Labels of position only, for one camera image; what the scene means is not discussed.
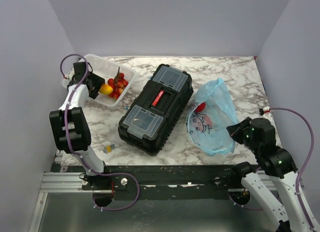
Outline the light blue plastic bag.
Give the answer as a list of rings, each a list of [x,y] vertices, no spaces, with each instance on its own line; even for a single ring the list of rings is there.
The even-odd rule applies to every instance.
[[[195,109],[205,102],[205,109]],[[186,129],[192,143],[208,156],[228,154],[235,151],[235,142],[226,127],[238,123],[236,108],[223,79],[209,81],[202,85],[191,99]]]

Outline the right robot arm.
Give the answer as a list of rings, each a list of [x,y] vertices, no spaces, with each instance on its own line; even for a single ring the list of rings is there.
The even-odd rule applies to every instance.
[[[232,168],[230,182],[234,187],[244,187],[267,213],[276,231],[319,231],[319,223],[299,184],[299,171],[291,154],[276,145],[276,130],[263,117],[228,126],[230,137],[243,144],[255,156],[260,168],[269,176],[279,198],[264,185],[248,162]]]

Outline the red fake cherry tomatoes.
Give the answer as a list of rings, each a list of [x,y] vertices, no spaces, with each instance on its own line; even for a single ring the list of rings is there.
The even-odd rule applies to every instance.
[[[109,78],[107,84],[113,89],[108,96],[117,100],[128,86],[129,82],[125,79],[124,73],[120,72],[120,68],[118,68],[116,76],[114,78]]]

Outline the orange fake fruit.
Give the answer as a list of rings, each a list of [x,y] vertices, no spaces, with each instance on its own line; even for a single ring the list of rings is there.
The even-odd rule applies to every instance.
[[[114,90],[113,87],[104,83],[102,84],[98,92],[102,95],[109,95],[113,92],[113,90]]]

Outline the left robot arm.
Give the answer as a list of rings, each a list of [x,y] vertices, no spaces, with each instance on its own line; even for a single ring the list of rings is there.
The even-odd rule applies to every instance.
[[[67,85],[68,95],[62,106],[49,114],[49,121],[58,150],[73,155],[99,189],[110,186],[111,177],[104,173],[104,162],[98,158],[83,107],[88,98],[99,95],[105,80],[93,73],[87,62],[73,64],[74,75]]]

